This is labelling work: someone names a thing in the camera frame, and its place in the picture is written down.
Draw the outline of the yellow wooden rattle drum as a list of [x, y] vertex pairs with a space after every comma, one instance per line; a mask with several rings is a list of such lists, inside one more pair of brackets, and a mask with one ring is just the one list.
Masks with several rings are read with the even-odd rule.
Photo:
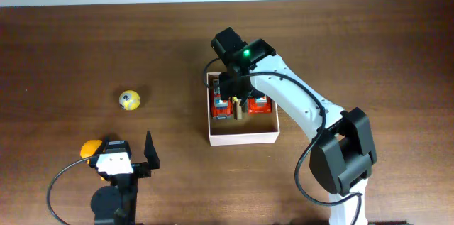
[[243, 114], [247, 109], [247, 101], [238, 97], [232, 97], [231, 99], [234, 105], [235, 120], [242, 120]]

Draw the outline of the red toy fire truck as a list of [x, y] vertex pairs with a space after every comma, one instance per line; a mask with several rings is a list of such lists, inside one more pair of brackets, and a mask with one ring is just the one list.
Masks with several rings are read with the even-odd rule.
[[232, 102], [221, 98], [219, 87], [210, 90], [210, 112], [213, 119], [228, 119], [233, 115]]

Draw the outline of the orange ball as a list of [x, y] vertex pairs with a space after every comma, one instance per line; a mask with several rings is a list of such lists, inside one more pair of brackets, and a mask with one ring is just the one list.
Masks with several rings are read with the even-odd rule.
[[97, 153], [98, 149], [101, 147], [103, 141], [102, 140], [89, 140], [83, 144], [79, 155], [81, 158], [88, 158], [93, 156]]

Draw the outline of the red toy tank vehicle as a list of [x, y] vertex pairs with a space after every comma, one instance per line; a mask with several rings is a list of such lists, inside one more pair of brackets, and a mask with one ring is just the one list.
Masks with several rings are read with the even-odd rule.
[[272, 100], [268, 96], [248, 99], [249, 114], [269, 114], [272, 112]]

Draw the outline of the yellow grey toy ball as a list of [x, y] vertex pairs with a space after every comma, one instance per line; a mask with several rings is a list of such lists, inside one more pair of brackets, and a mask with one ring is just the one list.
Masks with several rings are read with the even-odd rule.
[[140, 106], [140, 96], [133, 90], [126, 90], [120, 94], [120, 107], [126, 111], [132, 111]]

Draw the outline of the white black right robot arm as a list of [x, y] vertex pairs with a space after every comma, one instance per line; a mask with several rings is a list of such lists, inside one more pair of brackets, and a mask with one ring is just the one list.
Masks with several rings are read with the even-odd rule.
[[209, 90], [209, 115], [239, 115], [279, 105], [310, 144], [297, 161], [294, 180], [315, 204], [329, 207], [330, 224], [367, 224], [365, 189], [377, 162], [370, 120], [356, 107], [346, 111], [294, 74], [263, 39], [246, 43], [231, 28], [217, 33], [211, 47], [225, 66]]

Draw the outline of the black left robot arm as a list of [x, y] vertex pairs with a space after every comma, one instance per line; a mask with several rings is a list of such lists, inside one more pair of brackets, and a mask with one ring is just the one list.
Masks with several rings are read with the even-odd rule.
[[87, 165], [109, 183], [92, 196], [91, 209], [95, 224], [133, 225], [136, 223], [136, 207], [139, 179], [149, 178], [153, 170], [160, 168], [151, 132], [146, 133], [145, 162], [131, 161], [131, 147], [128, 141], [102, 140], [87, 141], [80, 151], [87, 159]]

